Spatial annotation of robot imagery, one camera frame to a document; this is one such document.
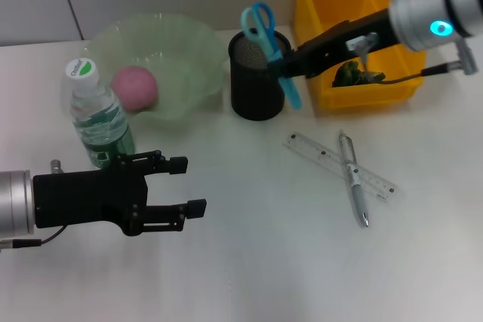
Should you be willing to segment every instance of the cable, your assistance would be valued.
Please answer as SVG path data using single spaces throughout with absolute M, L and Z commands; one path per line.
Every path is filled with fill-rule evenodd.
M 430 75 L 442 75 L 444 73 L 449 73 L 450 71 L 454 71 L 456 69 L 461 69 L 461 62 L 459 60 L 454 62 L 441 63 L 433 67 L 428 67 L 428 68 L 422 69 L 421 72 L 419 73 L 416 73 L 414 75 L 408 75 L 403 78 L 397 78 L 391 81 L 381 81 L 381 82 L 371 82 L 371 83 L 396 84 L 404 81 L 409 81 L 410 79 L 417 78 L 417 77 L 428 77 Z
M 54 233 L 54 234 L 53 234 L 52 236 L 50 236 L 49 238 L 44 239 L 44 240 L 42 241 L 42 245 L 44 245 L 44 244 L 48 243 L 49 241 L 51 241 L 51 240 L 53 240 L 53 239 L 57 238 L 57 237 L 60 235 L 60 233 L 62 233 L 64 230 L 66 230 L 66 228 L 67 228 L 67 225 L 64 225 L 62 228 L 60 228 L 60 229 L 58 230 L 58 232 L 57 232 L 57 233 Z
M 0 244 L 0 249 L 20 249 L 20 248 L 30 248 L 30 247 L 41 247 L 42 245 L 52 241 L 53 239 L 57 238 L 60 233 L 66 230 L 67 225 L 60 228 L 57 232 L 52 234 L 47 239 L 11 239 L 2 241 Z

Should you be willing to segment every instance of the black mesh pencil cup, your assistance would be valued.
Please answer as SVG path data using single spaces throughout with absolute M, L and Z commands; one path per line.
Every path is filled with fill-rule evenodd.
M 275 38 L 282 53 L 291 49 L 282 34 L 275 32 Z M 285 95 L 277 78 L 268 72 L 268 61 L 262 48 L 240 32 L 229 43 L 228 54 L 233 111 L 251 121 L 277 116 L 284 107 Z

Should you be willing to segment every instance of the pink ball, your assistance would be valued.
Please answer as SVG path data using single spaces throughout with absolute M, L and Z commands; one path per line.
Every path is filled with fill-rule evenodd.
M 129 112 L 151 106 L 158 99 L 156 78 L 143 67 L 121 68 L 112 79 L 111 88 Z

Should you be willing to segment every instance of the green toy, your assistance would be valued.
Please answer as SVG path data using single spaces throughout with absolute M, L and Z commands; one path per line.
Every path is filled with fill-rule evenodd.
M 380 83 L 386 75 L 382 72 L 367 72 L 372 78 L 372 82 L 368 81 L 366 74 L 358 69 L 358 62 L 350 60 L 345 62 L 335 75 L 332 87 L 357 86 L 360 84 Z

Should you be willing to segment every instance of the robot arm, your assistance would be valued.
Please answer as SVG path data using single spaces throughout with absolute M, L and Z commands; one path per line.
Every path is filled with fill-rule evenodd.
M 188 159 L 167 160 L 160 151 L 118 155 L 102 170 L 64 173 L 52 161 L 52 173 L 30 179 L 29 171 L 0 173 L 0 239 L 86 222 L 113 222 L 127 236 L 143 232 L 182 231 L 186 219 L 202 218 L 206 200 L 170 206 L 147 206 L 144 176 L 185 173 Z M 40 247 L 47 241 L 10 239 L 0 249 Z
M 307 78 L 346 60 L 396 44 L 412 51 L 424 51 L 455 43 L 459 61 L 424 69 L 420 75 L 435 75 L 462 69 L 477 72 L 465 38 L 483 32 L 483 0 L 391 0 L 389 9 L 356 21 L 337 24 L 318 37 L 284 54 L 283 60 L 269 63 L 277 76 Z

